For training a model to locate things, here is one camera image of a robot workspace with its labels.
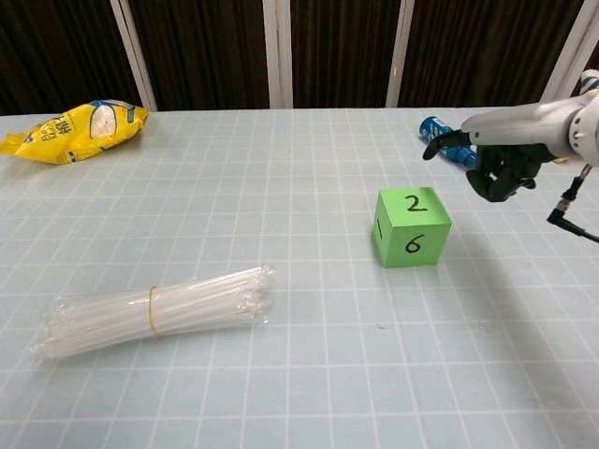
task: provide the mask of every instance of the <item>plastic straw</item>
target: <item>plastic straw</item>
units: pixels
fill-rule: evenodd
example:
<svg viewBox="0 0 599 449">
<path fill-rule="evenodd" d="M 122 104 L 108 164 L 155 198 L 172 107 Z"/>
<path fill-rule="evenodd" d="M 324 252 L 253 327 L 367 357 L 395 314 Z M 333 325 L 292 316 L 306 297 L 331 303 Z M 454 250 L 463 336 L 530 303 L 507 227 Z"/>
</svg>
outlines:
<svg viewBox="0 0 599 449">
<path fill-rule="evenodd" d="M 266 323 L 270 302 L 264 291 L 274 272 L 256 267 L 204 281 L 59 298 L 33 349 L 42 358 L 60 358 L 129 340 Z"/>
</svg>

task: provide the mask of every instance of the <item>green die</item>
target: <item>green die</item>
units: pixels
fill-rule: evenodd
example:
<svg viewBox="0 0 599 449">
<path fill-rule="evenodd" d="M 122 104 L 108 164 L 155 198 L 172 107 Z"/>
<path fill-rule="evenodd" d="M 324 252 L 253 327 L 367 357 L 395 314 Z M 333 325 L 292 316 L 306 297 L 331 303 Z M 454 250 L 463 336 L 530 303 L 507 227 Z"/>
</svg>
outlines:
<svg viewBox="0 0 599 449">
<path fill-rule="evenodd" d="M 383 267 L 435 265 L 451 218 L 431 187 L 378 193 L 373 237 Z"/>
</svg>

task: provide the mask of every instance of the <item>table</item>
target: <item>table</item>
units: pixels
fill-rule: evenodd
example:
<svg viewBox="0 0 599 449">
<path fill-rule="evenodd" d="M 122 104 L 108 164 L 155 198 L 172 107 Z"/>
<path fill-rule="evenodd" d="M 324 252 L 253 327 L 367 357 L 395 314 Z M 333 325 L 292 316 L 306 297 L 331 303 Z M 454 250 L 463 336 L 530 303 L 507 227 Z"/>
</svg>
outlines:
<svg viewBox="0 0 599 449">
<path fill-rule="evenodd" d="M 2 157 L 0 447 L 597 447 L 599 246 L 545 222 L 580 164 L 484 202 L 417 138 L 475 112 L 160 112 L 70 166 Z M 587 184 L 568 215 L 597 232 Z M 438 266 L 383 269 L 376 194 L 409 186 L 452 232 Z M 258 263 L 279 270 L 267 326 L 29 355 L 57 296 Z"/>
</svg>

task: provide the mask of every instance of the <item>chip bag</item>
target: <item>chip bag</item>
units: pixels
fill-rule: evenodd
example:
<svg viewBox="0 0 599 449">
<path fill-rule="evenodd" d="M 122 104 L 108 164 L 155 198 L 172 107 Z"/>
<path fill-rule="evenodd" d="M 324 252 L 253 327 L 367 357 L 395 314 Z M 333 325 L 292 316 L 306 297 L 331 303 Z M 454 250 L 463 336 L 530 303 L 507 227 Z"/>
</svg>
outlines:
<svg viewBox="0 0 599 449">
<path fill-rule="evenodd" d="M 147 118 L 144 108 L 114 100 L 93 101 L 37 124 L 27 133 L 8 134 L 0 143 L 0 154 L 70 164 L 133 137 Z"/>
</svg>

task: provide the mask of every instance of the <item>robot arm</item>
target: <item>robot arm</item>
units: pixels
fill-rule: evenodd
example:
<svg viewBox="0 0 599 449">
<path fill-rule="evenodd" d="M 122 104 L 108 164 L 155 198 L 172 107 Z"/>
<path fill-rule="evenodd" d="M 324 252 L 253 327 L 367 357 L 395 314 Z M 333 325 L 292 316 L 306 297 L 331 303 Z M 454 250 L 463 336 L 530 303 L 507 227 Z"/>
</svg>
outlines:
<svg viewBox="0 0 599 449">
<path fill-rule="evenodd" d="M 442 148 L 476 145 L 475 169 L 467 172 L 475 191 L 491 202 L 506 201 L 519 187 L 533 189 L 541 165 L 559 157 L 579 155 L 586 162 L 580 176 L 562 195 L 549 221 L 593 239 L 563 218 L 592 167 L 599 166 L 599 90 L 551 103 L 536 103 L 478 114 L 460 130 L 431 141 L 423 158 Z"/>
</svg>

